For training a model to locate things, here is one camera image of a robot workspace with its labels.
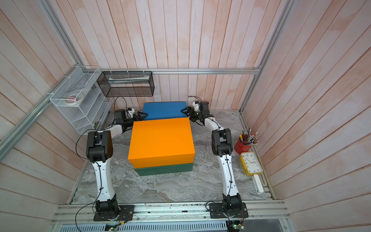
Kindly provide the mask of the orange shoebox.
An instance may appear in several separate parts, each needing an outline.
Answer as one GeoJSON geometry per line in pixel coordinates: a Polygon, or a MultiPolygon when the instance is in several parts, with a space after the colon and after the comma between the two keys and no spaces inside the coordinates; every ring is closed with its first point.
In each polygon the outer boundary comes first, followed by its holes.
{"type": "Polygon", "coordinates": [[[194,157],[188,118],[134,122],[128,153],[134,168],[190,164],[194,157]]]}

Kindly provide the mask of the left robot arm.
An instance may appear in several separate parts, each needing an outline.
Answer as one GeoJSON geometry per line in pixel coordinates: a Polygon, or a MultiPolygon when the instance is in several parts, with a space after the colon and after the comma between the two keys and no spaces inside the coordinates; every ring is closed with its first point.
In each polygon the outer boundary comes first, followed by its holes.
{"type": "Polygon", "coordinates": [[[120,212],[111,181],[111,158],[114,152],[112,139],[132,129],[134,122],[142,121],[146,117],[147,113],[135,112],[133,108],[117,110],[109,127],[88,133],[86,156],[96,175],[98,196],[94,204],[96,214],[101,217],[113,220],[120,212]]]}

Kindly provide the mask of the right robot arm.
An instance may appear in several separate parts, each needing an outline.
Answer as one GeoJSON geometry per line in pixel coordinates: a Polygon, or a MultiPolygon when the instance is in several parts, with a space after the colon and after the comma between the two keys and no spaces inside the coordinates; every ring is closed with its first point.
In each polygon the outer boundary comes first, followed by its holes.
{"type": "Polygon", "coordinates": [[[218,157],[223,181],[223,201],[224,212],[242,210],[243,203],[236,187],[233,168],[232,168],[232,137],[228,128],[222,127],[215,117],[210,114],[209,103],[207,101],[195,101],[192,106],[181,110],[190,121],[198,125],[205,126],[211,131],[212,152],[218,157]]]}

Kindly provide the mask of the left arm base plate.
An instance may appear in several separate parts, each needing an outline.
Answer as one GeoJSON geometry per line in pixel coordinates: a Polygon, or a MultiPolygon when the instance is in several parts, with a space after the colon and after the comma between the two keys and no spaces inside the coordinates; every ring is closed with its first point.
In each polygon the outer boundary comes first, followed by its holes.
{"type": "Polygon", "coordinates": [[[134,205],[96,206],[94,221],[130,221],[132,220],[134,205]]]}

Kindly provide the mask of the green shoebox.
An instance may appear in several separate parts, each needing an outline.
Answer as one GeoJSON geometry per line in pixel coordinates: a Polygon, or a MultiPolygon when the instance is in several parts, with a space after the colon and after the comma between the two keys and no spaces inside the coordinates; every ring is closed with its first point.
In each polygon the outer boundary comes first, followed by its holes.
{"type": "Polygon", "coordinates": [[[193,169],[193,163],[187,163],[187,164],[138,168],[138,169],[135,169],[135,172],[139,176],[152,176],[152,175],[172,174],[172,173],[181,173],[181,172],[191,172],[192,169],[193,169]]]}

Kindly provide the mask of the blue shoebox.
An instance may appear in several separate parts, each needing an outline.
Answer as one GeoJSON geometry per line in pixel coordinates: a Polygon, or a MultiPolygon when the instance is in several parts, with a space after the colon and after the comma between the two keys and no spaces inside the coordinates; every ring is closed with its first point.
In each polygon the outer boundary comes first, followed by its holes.
{"type": "Polygon", "coordinates": [[[148,114],[145,120],[185,118],[181,110],[187,107],[185,101],[179,102],[147,102],[144,104],[143,113],[148,114]]]}

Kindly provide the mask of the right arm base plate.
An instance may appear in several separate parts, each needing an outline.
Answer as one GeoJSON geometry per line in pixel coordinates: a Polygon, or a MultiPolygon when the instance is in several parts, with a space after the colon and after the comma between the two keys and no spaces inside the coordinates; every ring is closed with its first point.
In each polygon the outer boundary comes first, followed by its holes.
{"type": "Polygon", "coordinates": [[[210,212],[211,218],[248,218],[249,214],[245,203],[242,203],[241,209],[225,209],[222,203],[209,203],[206,208],[210,212]]]}

